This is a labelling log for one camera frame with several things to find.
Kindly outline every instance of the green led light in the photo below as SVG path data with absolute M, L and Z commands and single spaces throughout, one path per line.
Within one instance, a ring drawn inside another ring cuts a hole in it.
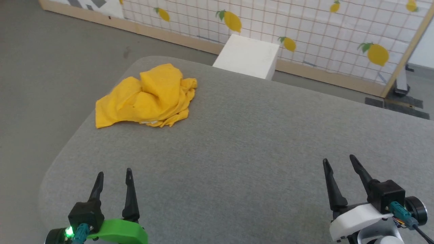
M 71 238 L 74 236 L 74 232 L 72 231 L 72 226 L 70 226 L 69 228 L 67 228 L 65 230 L 65 236 L 68 238 Z

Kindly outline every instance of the white wall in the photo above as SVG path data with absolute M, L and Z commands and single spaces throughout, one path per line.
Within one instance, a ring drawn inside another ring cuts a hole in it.
M 434 69 L 434 24 L 433 21 L 428 25 L 416 49 L 413 51 L 409 64 L 428 67 Z

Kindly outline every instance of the black cable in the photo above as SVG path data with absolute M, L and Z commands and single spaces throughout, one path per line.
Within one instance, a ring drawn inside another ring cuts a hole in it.
M 425 234 L 421 229 L 419 229 L 419 227 L 416 225 L 416 224 L 414 224 L 413 225 L 413 228 L 429 243 L 429 244 L 434 244 L 434 241 L 431 239 L 431 238 L 429 238 L 428 236 L 427 236 L 427 234 Z

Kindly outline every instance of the blue connector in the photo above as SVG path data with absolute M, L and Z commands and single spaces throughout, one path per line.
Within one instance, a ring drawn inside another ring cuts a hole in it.
M 402 220 L 405 224 L 405 226 L 409 230 L 414 230 L 413 225 L 418 226 L 419 222 L 411 216 L 411 213 L 407 211 L 401 204 L 399 204 L 397 201 L 393 201 L 389 205 L 389 211 L 393 213 L 393 215 L 396 218 L 399 218 Z
M 72 244 L 83 244 L 90 233 L 89 225 L 82 223 L 77 227 L 77 231 L 72 238 Z

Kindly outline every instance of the gray fabric surface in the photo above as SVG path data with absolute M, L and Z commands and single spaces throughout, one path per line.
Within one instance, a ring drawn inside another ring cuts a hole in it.
M 198 80 L 189 118 L 172 128 L 84 121 L 47 171 L 39 210 L 68 225 L 104 171 L 102 211 L 120 218 L 133 169 L 150 243 L 331 243 L 322 159 L 351 203 L 366 200 L 349 161 L 393 179 L 434 212 L 434 123 L 318 92 L 169 57 L 147 57 L 122 77 L 172 63 Z M 423 227 L 434 236 L 433 222 Z M 408 243 L 424 243 L 413 231 Z

